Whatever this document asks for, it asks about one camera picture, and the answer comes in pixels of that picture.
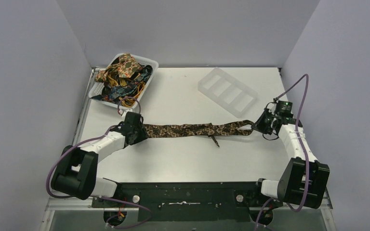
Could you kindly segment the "white plastic basket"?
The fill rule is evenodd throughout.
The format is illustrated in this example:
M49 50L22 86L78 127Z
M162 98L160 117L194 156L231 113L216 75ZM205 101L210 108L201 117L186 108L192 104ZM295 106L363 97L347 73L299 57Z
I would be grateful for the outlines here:
M113 61L111 61L110 64L116 63L115 60L120 55L123 55L123 54L124 53L117 54L115 56L115 58L113 59ZM158 62L156 62L154 60L151 60L151 59L148 59L148 58L145 58L145 57L141 57L141 56L137 56L137 55L133 55L133 54L131 54L131 55L136 59L136 61L139 64L141 64L141 65L150 65L153 68L153 73L151 74L151 77L150 77L149 81L147 82L147 84L145 86L145 90L146 90L148 88L148 86L150 85L150 83L152 81L152 78L154 77L154 73L155 73L155 71L157 71L157 69L159 67L159 64L158 64ZM99 71L105 70L106 68L107 67L99 69L97 71L97 74L99 73ZM135 99L134 97L125 97L122 100L120 100L120 102L118 104L114 104L114 103L110 103L110 102L105 102L105 101L99 100L99 95L102 93L102 90L104 88L104 84L103 83L100 83L100 82L95 82L96 75L94 76L94 84L93 84L92 88L89 90L89 93L88 93L88 96L89 96L90 99L96 100L96 101L98 101L100 103L103 103L103 104L105 104L107 106L111 106L111 107L115 107L115 108L118 108L119 107L121 109L135 108L135 107L137 107L139 105L137 103L137 101L139 101L142 98L142 96L145 93L145 90L142 92L142 94L137 99Z

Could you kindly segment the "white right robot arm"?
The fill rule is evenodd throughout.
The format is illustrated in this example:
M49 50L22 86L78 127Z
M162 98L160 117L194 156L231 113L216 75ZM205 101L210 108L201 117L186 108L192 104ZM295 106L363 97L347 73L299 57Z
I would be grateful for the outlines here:
M276 135L285 147L289 162L279 180L259 179L260 193L291 205L317 209L326 190L330 168L311 152L303 126L293 117L292 103L274 101L256 122L256 131Z

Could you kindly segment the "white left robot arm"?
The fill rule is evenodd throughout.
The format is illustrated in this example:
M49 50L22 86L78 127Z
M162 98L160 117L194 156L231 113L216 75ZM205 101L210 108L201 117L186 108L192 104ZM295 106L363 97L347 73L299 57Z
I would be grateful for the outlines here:
M148 138L139 113L128 112L123 121L112 125L100 136L64 148L51 168L46 181L47 192L63 193L62 198L104 197L112 207L123 201L123 193L115 181L97 176L98 164L116 151Z

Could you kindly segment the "brown floral tie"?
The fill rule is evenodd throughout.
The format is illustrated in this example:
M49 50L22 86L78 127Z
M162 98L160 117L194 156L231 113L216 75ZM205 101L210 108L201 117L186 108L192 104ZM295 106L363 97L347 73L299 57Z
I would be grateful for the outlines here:
M217 136L249 136L256 128L256 124L250 120L241 120L221 125L206 124L182 124L182 125L152 125L144 124L149 138L179 138L191 136L210 137L219 147Z

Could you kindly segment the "clear compartment tray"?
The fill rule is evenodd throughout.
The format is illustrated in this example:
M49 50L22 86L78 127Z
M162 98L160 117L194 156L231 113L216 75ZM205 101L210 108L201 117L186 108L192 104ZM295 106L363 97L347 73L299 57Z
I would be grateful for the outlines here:
M198 82L198 91L237 118L258 101L254 89L218 67Z

